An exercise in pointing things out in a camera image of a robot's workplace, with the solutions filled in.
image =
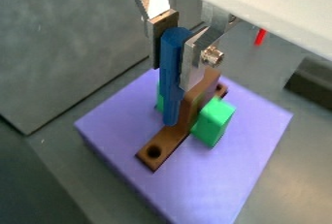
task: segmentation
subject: green cube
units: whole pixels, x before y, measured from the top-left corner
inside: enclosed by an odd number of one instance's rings
[[[226,131],[234,110],[234,106],[232,106],[218,97],[214,97],[202,108],[190,133],[207,146],[213,147],[221,139]]]
[[[159,94],[159,82],[158,82],[158,85],[157,85],[157,110],[159,112],[163,112],[163,97],[162,95]]]

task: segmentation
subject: purple base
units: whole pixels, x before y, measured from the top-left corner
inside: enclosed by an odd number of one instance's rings
[[[213,149],[189,136],[153,174],[135,153],[159,131],[150,70],[76,122],[100,157],[173,223],[233,223],[292,113],[222,78],[236,113]]]

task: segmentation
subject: brown wooden piece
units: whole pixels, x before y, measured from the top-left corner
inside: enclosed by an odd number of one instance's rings
[[[151,140],[137,153],[137,157],[147,165],[153,172],[157,171],[174,150],[186,139],[190,128],[197,121],[198,113],[214,95],[224,97],[228,88],[218,83],[221,73],[206,68],[202,81],[186,93],[181,103],[178,123],[174,126],[163,126]]]

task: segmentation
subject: blue bar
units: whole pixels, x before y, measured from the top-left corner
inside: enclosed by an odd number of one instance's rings
[[[185,96],[179,88],[183,42],[191,32],[183,27],[169,28],[161,37],[159,93],[163,97],[163,123],[174,126],[179,118],[181,101]]]

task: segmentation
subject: screw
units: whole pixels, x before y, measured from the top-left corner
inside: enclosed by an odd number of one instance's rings
[[[225,54],[213,46],[201,52],[201,60],[205,65],[218,67],[224,61]]]

